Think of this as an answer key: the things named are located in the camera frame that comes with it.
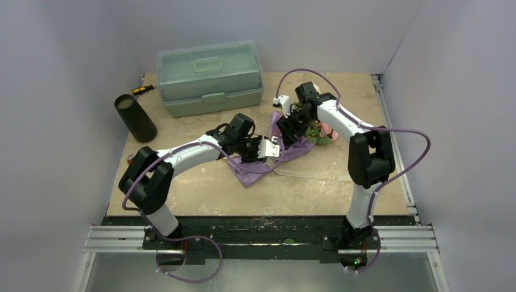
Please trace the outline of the artificial flower bunch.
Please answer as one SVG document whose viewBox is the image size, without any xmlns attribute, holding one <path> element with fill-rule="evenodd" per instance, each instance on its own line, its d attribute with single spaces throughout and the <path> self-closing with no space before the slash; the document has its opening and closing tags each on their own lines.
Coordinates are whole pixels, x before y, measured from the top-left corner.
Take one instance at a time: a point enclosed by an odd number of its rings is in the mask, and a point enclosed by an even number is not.
<svg viewBox="0 0 516 292">
<path fill-rule="evenodd" d="M 318 106 L 326 101 L 336 101 L 336 97 L 327 92 L 321 94 L 314 83 L 303 83 L 295 89 L 298 103 L 292 112 L 295 142 L 305 139 L 306 142 L 329 144 L 333 138 L 333 129 L 322 122 L 317 114 Z"/>
</svg>

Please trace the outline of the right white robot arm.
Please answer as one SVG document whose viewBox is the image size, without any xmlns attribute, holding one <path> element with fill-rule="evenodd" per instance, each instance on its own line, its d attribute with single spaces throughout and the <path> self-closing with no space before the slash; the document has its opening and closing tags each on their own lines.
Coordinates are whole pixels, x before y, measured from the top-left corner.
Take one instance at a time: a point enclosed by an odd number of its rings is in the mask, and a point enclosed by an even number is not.
<svg viewBox="0 0 516 292">
<path fill-rule="evenodd" d="M 351 114 L 333 94 L 320 94 L 312 82 L 301 84 L 295 91 L 297 102 L 289 96 L 273 99 L 273 106 L 283 112 L 276 126 L 285 148 L 299 142 L 314 122 L 327 124 L 348 142 L 347 169 L 354 192 L 346 215 L 350 226 L 342 230 L 341 238 L 346 246 L 355 248 L 366 238 L 363 228 L 374 221 L 373 194 L 396 169 L 391 137 L 385 128 L 375 130 Z"/>
</svg>

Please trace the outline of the purple wrapping paper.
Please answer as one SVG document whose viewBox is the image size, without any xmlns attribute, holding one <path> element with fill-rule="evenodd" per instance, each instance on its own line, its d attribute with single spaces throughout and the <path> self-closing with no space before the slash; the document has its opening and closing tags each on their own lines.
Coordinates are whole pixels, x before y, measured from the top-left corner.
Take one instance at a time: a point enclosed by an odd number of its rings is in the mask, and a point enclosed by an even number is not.
<svg viewBox="0 0 516 292">
<path fill-rule="evenodd" d="M 273 111 L 273 113 L 271 114 L 270 136 L 277 136 L 279 138 L 282 138 L 279 128 L 276 125 L 276 122 L 281 117 L 283 117 L 283 114 L 277 111 Z M 315 142 L 309 142 L 305 137 L 302 137 L 295 144 L 291 145 L 288 149 L 286 149 L 285 154 L 282 158 L 282 162 L 292 161 L 309 153 L 315 145 Z M 261 174 L 250 173 L 244 170 L 240 170 L 234 165 L 232 165 L 230 162 L 228 162 L 228 166 L 230 167 L 231 171 L 233 172 L 235 177 L 240 181 L 241 185 L 244 188 L 247 188 L 256 183 L 258 180 L 262 179 L 266 174 L 271 172 L 271 168 L 274 165 L 272 162 L 268 163 L 267 160 L 256 162 L 243 162 L 240 156 L 233 157 L 232 161 L 238 163 L 238 165 L 244 166 L 244 168 L 246 169 L 262 172 Z"/>
</svg>

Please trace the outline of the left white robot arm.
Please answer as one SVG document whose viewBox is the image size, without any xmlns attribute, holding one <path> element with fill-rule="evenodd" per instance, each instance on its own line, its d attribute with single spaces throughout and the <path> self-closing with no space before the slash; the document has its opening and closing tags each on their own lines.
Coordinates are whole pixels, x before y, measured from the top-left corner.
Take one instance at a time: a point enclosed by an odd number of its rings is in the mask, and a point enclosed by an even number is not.
<svg viewBox="0 0 516 292">
<path fill-rule="evenodd" d="M 259 160 L 259 145 L 264 136 L 254 131 L 254 121 L 236 114 L 230 123 L 207 131 L 198 139 L 165 150 L 145 146 L 138 150 L 118 183 L 125 195 L 124 209 L 131 201 L 135 209 L 158 231 L 158 241 L 167 249 L 181 243 L 179 221 L 166 201 L 173 178 L 200 164 L 237 155 L 243 161 Z"/>
</svg>

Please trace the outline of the beige printed ribbon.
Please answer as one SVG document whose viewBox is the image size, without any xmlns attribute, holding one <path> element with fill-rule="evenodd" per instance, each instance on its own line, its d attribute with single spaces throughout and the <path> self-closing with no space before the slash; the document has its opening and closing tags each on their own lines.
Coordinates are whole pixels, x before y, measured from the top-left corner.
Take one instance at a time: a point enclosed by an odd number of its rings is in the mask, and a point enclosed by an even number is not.
<svg viewBox="0 0 516 292">
<path fill-rule="evenodd" d="M 352 181 L 352 178 L 349 175 L 335 175 L 331 173 L 313 172 L 308 170 L 297 171 L 276 168 L 274 169 L 274 172 L 281 176 L 288 176 L 294 178 L 318 179 L 324 181 Z"/>
</svg>

